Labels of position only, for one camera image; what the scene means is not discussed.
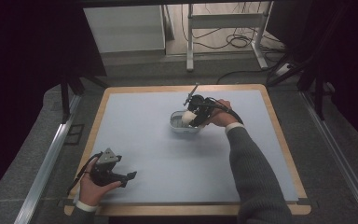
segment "shirt sleeve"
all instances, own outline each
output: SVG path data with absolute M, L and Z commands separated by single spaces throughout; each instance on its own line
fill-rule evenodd
M 92 224 L 98 206 L 89 206 L 81 201 L 77 201 L 72 215 L 69 217 L 71 224 Z
M 281 187 L 257 144 L 246 129 L 228 127 L 229 162 L 241 199 L 238 223 L 293 223 Z

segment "table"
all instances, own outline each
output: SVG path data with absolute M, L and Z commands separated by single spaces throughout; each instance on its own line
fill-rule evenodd
M 136 93 L 136 92 L 173 92 L 173 91 L 187 91 L 190 92 L 193 86 L 161 86 L 161 87 L 120 87 L 120 88 L 108 88 L 101 101 L 98 109 L 94 124 L 92 126 L 88 143 L 83 153 L 83 157 L 80 161 L 78 171 L 81 169 L 83 164 L 86 163 L 88 158 L 91 156 L 91 151 L 95 144 L 97 132 L 101 126 L 101 120 L 103 118 L 106 104 L 108 102 L 111 93 Z M 282 154 L 285 158 L 286 164 L 289 168 L 290 175 L 294 181 L 296 192 L 299 198 L 297 203 L 288 204 L 289 208 L 294 215 L 306 215 L 310 212 L 310 205 L 304 203 L 308 198 L 307 194 L 302 186 L 299 178 L 296 166 L 293 158 L 289 151 L 289 148 L 284 139 L 282 129 L 279 121 L 275 115 L 272 103 L 269 99 L 267 91 L 264 86 L 258 84 L 252 85 L 226 85 L 226 86 L 199 86 L 198 91 L 246 91 L 246 90 L 257 90 L 260 91 L 263 101 L 268 110 L 272 126 L 277 135 L 279 144 L 282 148 Z M 73 200 L 76 196 L 76 189 L 74 187 L 70 192 L 68 199 Z M 64 212 L 70 215 L 73 211 L 73 206 L 67 205 L 64 208 Z M 101 205 L 97 210 L 99 216 L 236 216 L 238 213 L 239 206 L 237 204 L 222 204 L 222 205 L 112 205 L 105 204 Z

